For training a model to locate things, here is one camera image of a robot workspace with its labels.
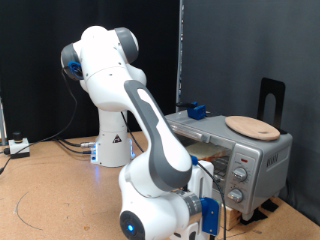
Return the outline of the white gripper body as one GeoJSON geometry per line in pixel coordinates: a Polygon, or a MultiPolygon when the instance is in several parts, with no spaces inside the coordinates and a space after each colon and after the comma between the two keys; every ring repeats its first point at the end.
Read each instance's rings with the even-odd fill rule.
{"type": "Polygon", "coordinates": [[[214,234],[213,171],[210,162],[199,161],[192,166],[192,175],[185,189],[176,191],[182,199],[177,217],[183,225],[175,229],[170,240],[209,240],[214,234]]]}

